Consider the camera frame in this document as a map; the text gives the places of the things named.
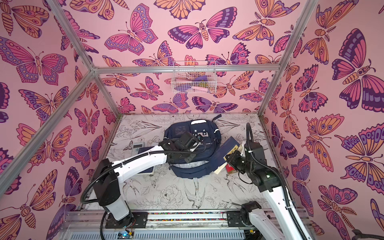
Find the navy blue backpack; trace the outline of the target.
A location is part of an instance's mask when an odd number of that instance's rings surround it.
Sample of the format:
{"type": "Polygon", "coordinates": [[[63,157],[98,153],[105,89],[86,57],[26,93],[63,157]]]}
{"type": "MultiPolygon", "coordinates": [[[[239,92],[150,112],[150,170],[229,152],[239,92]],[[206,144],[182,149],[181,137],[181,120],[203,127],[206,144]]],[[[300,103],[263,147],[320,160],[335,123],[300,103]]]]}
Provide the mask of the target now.
{"type": "Polygon", "coordinates": [[[224,164],[219,149],[222,142],[221,132],[217,124],[210,120],[198,119],[172,124],[166,129],[165,140],[181,140],[182,135],[189,133],[201,143],[196,153],[181,159],[172,157],[170,168],[179,178],[201,178],[216,171],[224,164]]]}

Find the navy blue hardcover book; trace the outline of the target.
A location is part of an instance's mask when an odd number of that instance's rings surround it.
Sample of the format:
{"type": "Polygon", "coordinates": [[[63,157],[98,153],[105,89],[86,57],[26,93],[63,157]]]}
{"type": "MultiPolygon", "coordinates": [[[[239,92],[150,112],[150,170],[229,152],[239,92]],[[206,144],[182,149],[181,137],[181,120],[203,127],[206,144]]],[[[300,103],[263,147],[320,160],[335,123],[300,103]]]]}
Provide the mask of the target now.
{"type": "Polygon", "coordinates": [[[219,174],[227,165],[226,156],[234,153],[240,147],[239,142],[229,137],[212,155],[210,163],[213,164],[213,172],[219,174]]]}

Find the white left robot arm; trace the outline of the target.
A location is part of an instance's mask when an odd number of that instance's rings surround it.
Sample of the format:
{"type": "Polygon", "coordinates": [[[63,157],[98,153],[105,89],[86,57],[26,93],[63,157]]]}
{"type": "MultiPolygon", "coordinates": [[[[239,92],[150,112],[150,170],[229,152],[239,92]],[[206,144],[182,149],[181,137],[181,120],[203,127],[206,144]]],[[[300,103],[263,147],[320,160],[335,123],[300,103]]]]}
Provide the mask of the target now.
{"type": "Polygon", "coordinates": [[[180,138],[165,139],[149,150],[127,159],[114,162],[104,159],[83,191],[81,204],[97,203],[119,225],[128,226],[133,221],[133,214],[122,193],[125,181],[157,165],[178,160],[191,161],[206,149],[207,144],[202,136],[196,137],[186,132],[180,138]]]}

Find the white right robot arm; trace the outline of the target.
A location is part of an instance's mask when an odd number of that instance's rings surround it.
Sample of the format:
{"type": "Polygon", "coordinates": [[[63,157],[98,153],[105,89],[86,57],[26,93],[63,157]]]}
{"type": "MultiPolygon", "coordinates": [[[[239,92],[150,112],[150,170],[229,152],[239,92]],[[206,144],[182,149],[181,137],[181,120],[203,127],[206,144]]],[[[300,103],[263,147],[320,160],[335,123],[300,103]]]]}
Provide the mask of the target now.
{"type": "Polygon", "coordinates": [[[258,188],[278,222],[275,225],[260,204],[253,201],[241,207],[242,221],[246,226],[255,227],[266,240],[312,239],[297,213],[285,180],[275,167],[268,166],[263,147],[254,141],[250,123],[246,125],[246,142],[242,149],[226,155],[226,162],[258,188]]]}

